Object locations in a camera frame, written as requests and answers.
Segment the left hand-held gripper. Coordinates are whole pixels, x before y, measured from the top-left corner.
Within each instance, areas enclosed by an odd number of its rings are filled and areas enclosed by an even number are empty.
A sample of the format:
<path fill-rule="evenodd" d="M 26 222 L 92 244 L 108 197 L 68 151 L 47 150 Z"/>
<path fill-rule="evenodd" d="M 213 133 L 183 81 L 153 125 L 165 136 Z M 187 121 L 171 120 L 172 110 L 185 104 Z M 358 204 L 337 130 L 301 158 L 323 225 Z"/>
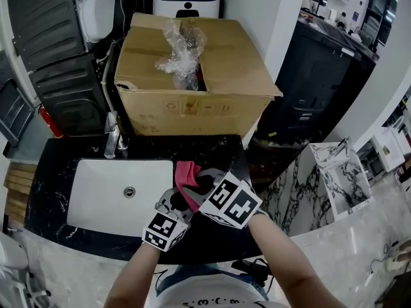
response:
<path fill-rule="evenodd" d="M 190 187 L 168 189 L 155 204 L 143 227 L 142 241 L 160 251 L 167 252 L 185 235 L 191 226 L 193 211 L 206 201 L 206 194 L 199 194 Z"/>

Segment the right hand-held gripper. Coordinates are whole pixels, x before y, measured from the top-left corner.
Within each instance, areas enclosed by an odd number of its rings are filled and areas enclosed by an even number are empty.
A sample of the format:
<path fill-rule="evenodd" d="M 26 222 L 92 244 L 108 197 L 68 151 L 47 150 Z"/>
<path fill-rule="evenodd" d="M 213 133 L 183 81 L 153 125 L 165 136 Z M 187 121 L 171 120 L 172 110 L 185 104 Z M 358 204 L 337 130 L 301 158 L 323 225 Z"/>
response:
<path fill-rule="evenodd" d="M 195 194 L 197 211 L 221 225 L 242 229 L 261 205 L 248 183 L 230 171 L 205 169 L 197 173 L 196 182 L 205 191 Z"/>

